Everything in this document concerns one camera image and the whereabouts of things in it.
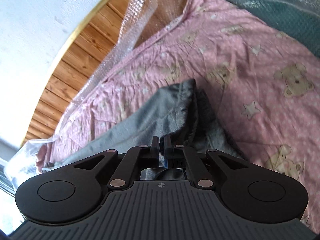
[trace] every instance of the pink blanket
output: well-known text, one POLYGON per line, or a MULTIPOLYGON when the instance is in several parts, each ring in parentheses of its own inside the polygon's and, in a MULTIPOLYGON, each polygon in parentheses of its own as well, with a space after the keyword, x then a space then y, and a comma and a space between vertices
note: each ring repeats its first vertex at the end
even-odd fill
POLYGON ((47 160, 61 161, 134 113, 159 87, 189 78, 205 89, 251 162, 306 187, 302 221, 320 233, 320 61, 224 0, 188 0, 173 30, 161 30, 116 65, 73 113, 47 160))

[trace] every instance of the transparent plastic sheet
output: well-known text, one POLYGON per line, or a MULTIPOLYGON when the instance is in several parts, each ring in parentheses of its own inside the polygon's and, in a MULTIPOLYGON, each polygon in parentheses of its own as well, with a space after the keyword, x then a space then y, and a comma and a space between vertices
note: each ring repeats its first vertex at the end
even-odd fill
MULTIPOLYGON (((298 41, 307 46, 307 43, 313 42, 313 50, 320 53, 319 48, 319 35, 313 33, 312 30, 320 28, 317 22, 320 19, 320 6, 319 0, 228 0, 241 8, 245 8, 254 15, 260 17, 267 22, 270 26, 284 31, 298 41), (279 9, 275 13, 275 8, 272 3, 287 5, 289 8, 295 8, 296 11, 290 11, 284 14, 284 9, 279 9), (292 16, 297 17, 295 14, 298 12, 304 13, 304 17, 308 21, 303 21, 303 31, 301 26, 292 25, 292 16), (308 37, 303 40, 299 36, 303 33, 303 37, 308 37)), ((76 95, 70 103, 65 113, 63 114, 60 122, 55 130, 55 135, 47 140, 38 139, 28 141, 20 151, 10 160, 5 168, 5 173, 8 179, 13 183, 14 188, 27 180, 28 178, 37 174, 35 162, 36 155, 40 148, 46 144, 54 142, 59 133, 63 129, 67 129, 66 124, 68 120, 72 120, 72 113, 81 106, 82 102, 95 90, 95 88, 105 82, 106 73, 126 57, 135 47, 142 44, 153 34, 162 28, 171 29, 175 26, 175 19, 177 19, 183 12, 183 8, 187 0, 130 0, 124 20, 121 25, 120 35, 116 46, 106 56, 104 61, 100 64, 94 74, 90 77, 86 85, 76 95)))

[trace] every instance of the gray garment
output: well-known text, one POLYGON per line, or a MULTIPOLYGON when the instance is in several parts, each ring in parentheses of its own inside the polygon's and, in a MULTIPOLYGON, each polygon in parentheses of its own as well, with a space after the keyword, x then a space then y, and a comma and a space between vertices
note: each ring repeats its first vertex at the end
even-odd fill
POLYGON ((55 169, 82 160, 107 149, 126 153, 137 145, 151 145, 152 137, 160 137, 163 148, 164 135, 170 134, 172 143, 194 147, 204 153, 215 148, 239 157, 226 140, 208 98, 196 89, 194 79, 160 88, 137 112, 118 123, 84 148, 56 162, 43 171, 55 169))

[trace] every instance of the ribbed gray panel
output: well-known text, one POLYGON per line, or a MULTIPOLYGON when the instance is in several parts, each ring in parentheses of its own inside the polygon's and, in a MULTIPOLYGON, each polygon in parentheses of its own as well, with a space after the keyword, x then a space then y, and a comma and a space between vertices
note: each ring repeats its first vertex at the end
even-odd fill
POLYGON ((15 240, 152 239, 152 240, 311 240, 315 234, 298 219, 259 224, 227 210, 210 190, 188 181, 136 181, 109 194, 92 216, 66 226, 41 226, 27 221, 15 240))

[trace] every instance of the wooden wall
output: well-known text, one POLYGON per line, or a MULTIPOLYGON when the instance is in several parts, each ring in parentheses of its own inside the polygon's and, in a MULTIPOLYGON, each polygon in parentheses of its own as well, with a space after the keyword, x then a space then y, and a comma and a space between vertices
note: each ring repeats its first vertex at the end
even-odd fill
POLYGON ((74 96, 116 44, 129 0, 109 0, 71 44, 50 77, 23 144, 49 138, 74 96))

